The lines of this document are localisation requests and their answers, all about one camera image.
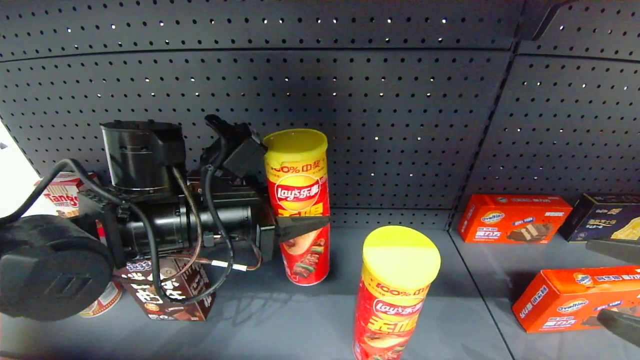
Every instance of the gray shelf surface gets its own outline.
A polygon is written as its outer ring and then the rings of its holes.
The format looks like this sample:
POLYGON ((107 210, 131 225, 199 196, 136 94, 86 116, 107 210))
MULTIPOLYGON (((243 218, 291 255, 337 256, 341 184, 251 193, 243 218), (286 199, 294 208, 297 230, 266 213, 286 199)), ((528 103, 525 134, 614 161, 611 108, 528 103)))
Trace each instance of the gray shelf surface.
MULTIPOLYGON (((66 360, 352 360, 362 242, 370 231, 332 229, 332 270, 316 286, 291 284, 279 260, 234 273, 206 322, 149 320, 125 295, 92 319, 38 323, 3 316, 2 350, 66 360)), ((442 269, 403 359, 511 359, 447 232, 423 232, 440 249, 442 269)))
POLYGON ((640 348, 605 329, 527 334, 511 311, 513 302, 542 269, 628 263, 588 251, 584 243, 568 243, 560 235, 548 244, 465 243, 456 230, 460 217, 461 213, 451 237, 515 359, 640 359, 640 348))

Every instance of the pegboard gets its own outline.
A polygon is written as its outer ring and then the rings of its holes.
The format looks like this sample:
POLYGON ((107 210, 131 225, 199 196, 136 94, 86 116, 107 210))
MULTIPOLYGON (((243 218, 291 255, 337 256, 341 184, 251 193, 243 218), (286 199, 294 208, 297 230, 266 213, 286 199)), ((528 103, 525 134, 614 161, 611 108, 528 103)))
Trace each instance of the pegboard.
POLYGON ((193 49, 508 49, 522 3, 1 1, 0 61, 193 49))
POLYGON ((195 167, 204 115, 327 134, 332 204, 451 209, 509 53, 188 51, 0 63, 0 115, 34 168, 107 167, 99 124, 179 123, 195 167))
POLYGON ((447 229, 449 210, 420 209, 334 209, 331 223, 335 226, 372 228, 404 225, 417 229, 447 229))
POLYGON ((517 56, 466 195, 640 192, 638 70, 517 56))
POLYGON ((538 41, 523 41, 519 53, 640 60, 639 24, 637 1, 570 3, 538 41))

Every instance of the black cable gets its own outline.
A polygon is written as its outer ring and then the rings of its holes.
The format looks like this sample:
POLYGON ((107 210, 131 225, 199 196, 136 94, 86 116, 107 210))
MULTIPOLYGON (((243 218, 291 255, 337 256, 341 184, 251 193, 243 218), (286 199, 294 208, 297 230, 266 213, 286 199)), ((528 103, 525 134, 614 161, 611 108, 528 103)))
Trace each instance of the black cable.
POLYGON ((161 291, 159 291, 158 295, 163 300, 173 301, 173 302, 178 301, 176 299, 171 299, 170 297, 168 297, 166 295, 166 293, 164 292, 164 288, 161 286, 161 283, 160 283, 160 264, 159 264, 159 259, 158 259, 157 246, 156 246, 156 237, 154 235, 153 226, 152 226, 151 222, 149 221, 149 219, 147 218, 147 216, 144 214, 144 212, 142 212, 142 210, 137 205, 135 205, 133 203, 130 203, 130 202, 126 201, 126 200, 123 200, 123 199, 117 197, 116 195, 113 195, 112 193, 109 193, 103 187, 101 187, 100 185, 94 183, 93 179, 91 179, 91 177, 89 176, 87 171, 84 169, 84 167, 80 164, 80 162, 78 162, 75 159, 62 159, 62 160, 60 160, 53 167, 51 173, 47 177, 42 179, 42 181, 38 184, 38 186, 36 186, 36 188, 33 190, 33 192, 31 192, 31 195, 29 195, 29 197, 24 201, 24 203, 22 203, 22 205, 20 205, 18 210, 14 211, 11 215, 8 215, 6 217, 0 218, 0 226, 4 226, 4 225, 10 224, 12 222, 15 222, 22 215, 24 215, 25 212, 39 198, 39 196, 42 194, 42 192, 44 192, 44 190, 47 188, 47 186, 49 184, 51 184, 51 181, 53 181, 53 179, 62 170, 65 170, 66 168, 71 168, 71 170, 73 170, 77 174, 77 176, 80 178, 80 180, 82 180, 82 182, 90 190, 92 190, 93 192, 95 192, 96 194, 101 196, 102 198, 104 198, 104 199, 106 199, 106 200, 108 200, 110 202, 113 202, 114 204, 117 204, 119 206, 123 206, 123 207, 127 207, 127 208, 131 209, 133 211, 133 213, 136 214, 136 216, 138 216, 138 218, 140 218, 140 221, 142 222, 145 230, 147 231, 149 249, 151 251, 151 267, 152 267, 152 271, 153 271, 154 286, 156 287, 156 289, 161 289, 161 291))
POLYGON ((129 205, 127 201, 122 200, 112 193, 107 192, 105 189, 103 189, 103 187, 96 184, 84 169, 84 167, 80 164, 80 162, 75 159, 62 159, 53 167, 51 173, 40 181, 38 186, 33 189, 29 197, 22 203, 22 205, 20 205, 20 207, 16 211, 6 217, 0 218, 0 226, 5 226, 17 221, 22 215, 27 212, 27 210, 31 206, 33 206, 36 200, 38 200, 38 198, 47 188, 47 186, 51 184, 51 181, 53 181, 53 179, 55 179, 55 177, 58 176, 60 172, 68 168, 73 170, 89 189, 93 190, 93 192, 97 193, 101 197, 118 205, 129 205))
POLYGON ((218 153, 218 156, 216 156, 214 163, 210 164, 213 167, 213 170, 215 171, 218 169, 218 167, 220 167, 220 165, 222 165, 222 162, 225 161, 225 159, 227 158, 227 151, 229 150, 229 142, 227 138, 225 138, 220 134, 220 130, 213 122, 208 122, 208 125, 209 127, 211 127, 213 132, 216 133, 216 135, 218 135, 218 139, 220 140, 220 152, 218 153))
POLYGON ((162 281, 160 280, 160 262, 159 262, 159 255, 158 255, 157 246, 156 246, 156 239, 149 236, 148 242, 149 242, 149 252, 151 255, 151 274, 153 277, 154 287, 157 290, 158 296, 162 300, 165 300, 168 302, 175 302, 178 304, 190 304, 193 302, 198 302, 208 297, 209 295, 213 294, 223 284, 223 282, 227 280, 229 273, 233 269, 234 260, 236 258, 234 246, 231 243, 229 234, 227 233, 225 226, 222 224, 222 220, 218 215, 218 211, 216 210, 215 205, 213 204, 213 197, 211 194, 211 185, 212 185, 211 181, 213 179, 214 171, 215 169, 212 166, 210 165, 207 166, 207 175, 205 176, 203 193, 204 193, 205 200, 207 202, 207 207, 209 208, 209 212, 211 213, 211 217, 213 218, 213 221, 216 224, 218 231, 220 232, 220 236, 222 237, 224 242, 227 244, 227 249, 228 249, 227 267, 225 267, 225 271, 218 278, 215 284, 213 284, 209 289, 206 289, 205 291, 199 293, 198 295, 194 295, 192 297, 184 298, 184 299, 175 299, 175 298, 169 297, 166 294, 166 292, 164 292, 164 288, 162 287, 162 281))

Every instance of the dark blue box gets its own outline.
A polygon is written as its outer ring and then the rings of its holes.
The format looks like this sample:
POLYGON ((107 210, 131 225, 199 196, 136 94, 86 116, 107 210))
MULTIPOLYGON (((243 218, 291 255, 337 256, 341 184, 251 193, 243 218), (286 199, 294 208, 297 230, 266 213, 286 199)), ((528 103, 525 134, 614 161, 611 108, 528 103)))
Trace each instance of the dark blue box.
POLYGON ((558 233, 570 242, 640 238, 640 195, 583 193, 558 233))

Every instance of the orange box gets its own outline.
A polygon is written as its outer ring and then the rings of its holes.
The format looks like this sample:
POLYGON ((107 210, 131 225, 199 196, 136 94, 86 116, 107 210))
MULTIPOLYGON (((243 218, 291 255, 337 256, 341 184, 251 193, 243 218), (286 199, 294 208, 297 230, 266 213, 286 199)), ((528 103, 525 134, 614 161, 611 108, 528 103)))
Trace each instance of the orange box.
POLYGON ((558 196, 477 193, 458 232, 466 242, 548 243, 571 210, 558 196))
POLYGON ((542 270, 513 305, 526 332, 602 327, 602 309, 640 313, 640 266, 542 270))

